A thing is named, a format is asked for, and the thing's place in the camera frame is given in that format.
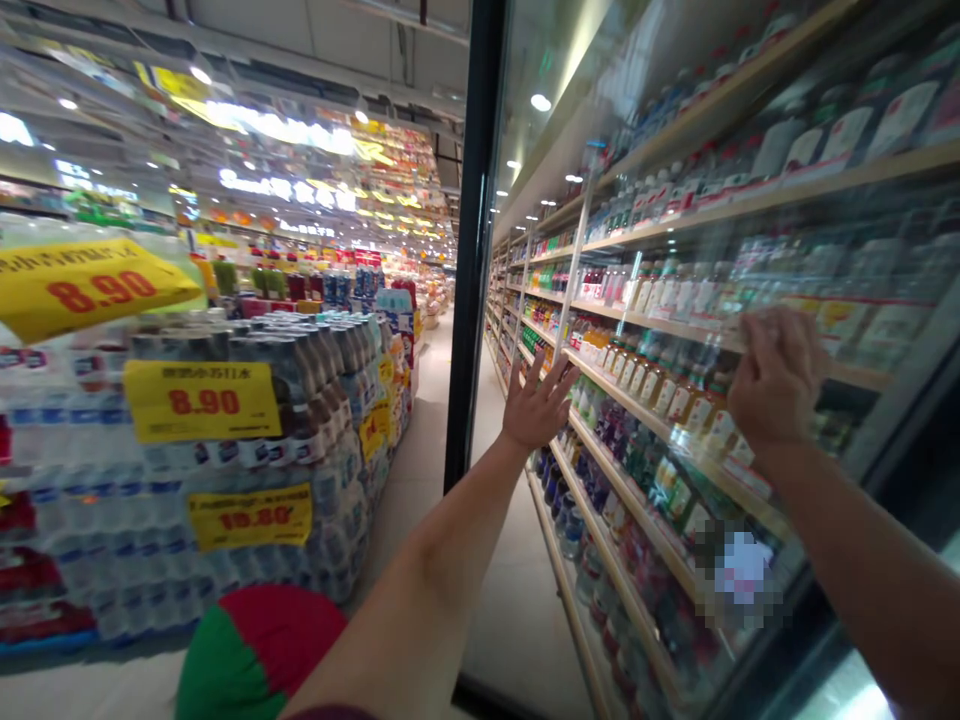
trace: price tag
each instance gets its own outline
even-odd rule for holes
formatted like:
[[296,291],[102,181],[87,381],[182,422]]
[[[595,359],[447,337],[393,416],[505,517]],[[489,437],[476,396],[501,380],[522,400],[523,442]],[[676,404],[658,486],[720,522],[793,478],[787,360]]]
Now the price tag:
[[310,483],[240,495],[187,497],[201,552],[249,545],[303,545],[313,529]]
[[123,384],[142,443],[282,434],[268,363],[130,360]]
[[26,345],[202,293],[127,238],[0,250],[0,322]]

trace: left hand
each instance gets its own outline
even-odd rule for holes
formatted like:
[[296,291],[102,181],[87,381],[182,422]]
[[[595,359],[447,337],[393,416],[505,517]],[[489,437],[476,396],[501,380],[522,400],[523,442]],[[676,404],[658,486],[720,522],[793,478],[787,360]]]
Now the left hand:
[[523,387],[520,387],[520,360],[513,363],[501,435],[527,452],[533,452],[548,444],[567,423],[570,413],[567,394],[580,377],[580,370],[571,368],[563,375],[564,368],[570,361],[566,355],[558,354],[560,359],[554,363],[553,369],[543,382],[539,383],[539,387],[537,384],[544,358],[542,350],[537,353],[527,372],[526,385]]

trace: right hand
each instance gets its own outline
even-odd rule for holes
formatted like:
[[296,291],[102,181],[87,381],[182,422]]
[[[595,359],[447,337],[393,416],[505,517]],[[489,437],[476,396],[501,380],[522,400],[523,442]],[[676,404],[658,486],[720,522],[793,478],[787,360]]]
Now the right hand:
[[747,352],[730,390],[737,428],[758,455],[771,446],[810,440],[813,409],[830,357],[810,315],[777,307],[744,314]]

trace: yellow sign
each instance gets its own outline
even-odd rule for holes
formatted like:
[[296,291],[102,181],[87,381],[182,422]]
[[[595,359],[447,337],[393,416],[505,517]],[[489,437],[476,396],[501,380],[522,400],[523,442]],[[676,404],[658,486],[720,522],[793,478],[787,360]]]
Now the yellow sign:
[[127,238],[0,250],[0,322],[27,345],[202,294]]
[[130,360],[123,384],[142,443],[282,433],[267,363]]
[[310,483],[240,495],[187,497],[200,552],[249,545],[303,545],[313,529]]

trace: stacked water bottles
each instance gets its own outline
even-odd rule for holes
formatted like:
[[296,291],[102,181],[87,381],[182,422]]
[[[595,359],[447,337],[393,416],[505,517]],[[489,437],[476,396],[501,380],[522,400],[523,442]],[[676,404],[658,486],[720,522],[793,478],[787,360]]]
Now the stacked water bottles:
[[[389,469],[385,446],[364,461],[356,427],[385,394],[378,363],[391,340],[375,315],[226,321],[209,310],[8,346],[0,412],[22,477],[5,492],[29,493],[36,533],[24,544],[54,559],[70,602],[92,610],[105,641],[189,625],[251,584],[298,584],[345,602]],[[128,358],[268,363],[282,434],[141,445],[122,391]],[[199,551],[188,495],[303,483],[313,502],[304,546]]]

